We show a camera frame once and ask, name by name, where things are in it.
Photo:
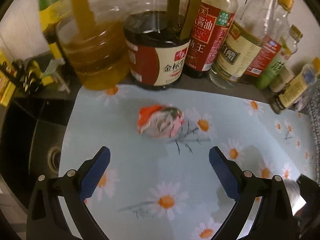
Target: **kitchen sink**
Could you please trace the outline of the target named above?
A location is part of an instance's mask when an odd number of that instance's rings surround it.
[[[40,175],[58,176],[61,148],[74,101],[15,98],[0,143],[0,174],[28,208]]]

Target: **light blue tablecloth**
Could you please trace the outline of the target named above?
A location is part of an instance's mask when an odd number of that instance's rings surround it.
[[[141,107],[173,105],[186,122],[176,139],[152,139],[137,132]],[[199,120],[209,127],[204,129]],[[59,175],[78,169],[101,146],[111,162],[86,203],[111,240],[211,239],[234,201],[209,163],[218,146],[228,159],[257,177],[279,174],[315,177],[315,145],[309,117],[273,113],[269,105],[204,92],[150,92],[132,85],[108,91],[82,88],[65,134]],[[71,231],[79,236],[65,203]],[[259,199],[243,230],[250,229]]]

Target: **screw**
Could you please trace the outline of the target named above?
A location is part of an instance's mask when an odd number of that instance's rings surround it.
[[[245,171],[243,174],[248,178],[252,177],[252,173],[250,171]]]
[[[43,181],[44,179],[45,179],[44,175],[40,175],[39,178],[38,178],[39,181]]]
[[[68,176],[68,177],[72,177],[72,176],[74,176],[75,174],[76,174],[76,171],[75,171],[75,170],[70,170],[70,171],[67,172],[67,176]]]
[[[276,175],[276,176],[275,176],[275,180],[276,180],[276,181],[281,181],[282,178],[281,178],[279,175]]]

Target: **seasoning bottle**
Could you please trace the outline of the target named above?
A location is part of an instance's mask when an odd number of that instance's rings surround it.
[[[272,59],[280,51],[281,40],[289,36],[290,24],[288,15],[292,9],[294,0],[278,0],[274,13],[274,27],[270,37],[265,39],[266,44],[257,57],[250,64],[241,79],[246,83],[254,84]]]
[[[269,88],[272,92],[278,93],[294,78],[294,73],[287,69],[286,67],[282,68],[279,71],[276,78],[271,82]]]
[[[232,87],[247,70],[269,37],[274,26],[276,0],[251,0],[236,14],[229,33],[210,71],[212,82],[220,88]]]
[[[255,86],[258,89],[265,89],[270,85],[277,73],[284,67],[284,64],[288,61],[292,54],[298,50],[297,44],[303,37],[299,29],[292,25],[289,30],[289,36],[287,39],[281,37],[281,50],[273,58],[271,63],[267,66],[266,70],[260,75]]]
[[[237,0],[202,0],[183,72],[192,78],[207,75],[231,27]]]
[[[64,62],[62,48],[59,45],[55,31],[60,21],[59,14],[61,13],[62,7],[63,2],[61,0],[39,0],[39,17],[44,37],[49,44],[54,58]]]
[[[130,72],[137,85],[163,90],[179,81],[200,3],[201,0],[130,1],[124,34]]]
[[[276,114],[289,108],[309,87],[313,86],[320,74],[320,59],[316,57],[312,64],[306,64],[288,86],[270,100],[270,106]]]

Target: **yellow bottle cap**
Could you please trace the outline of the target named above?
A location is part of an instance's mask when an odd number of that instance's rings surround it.
[[[278,0],[278,4],[280,4],[288,12],[291,11],[293,3],[294,0]]]
[[[299,31],[299,29],[294,25],[291,25],[289,33],[298,42],[303,37],[303,34],[301,33],[301,31]]]
[[[313,60],[312,64],[315,67],[315,69],[317,70],[317,72],[320,73],[320,59],[318,57],[316,57]]]

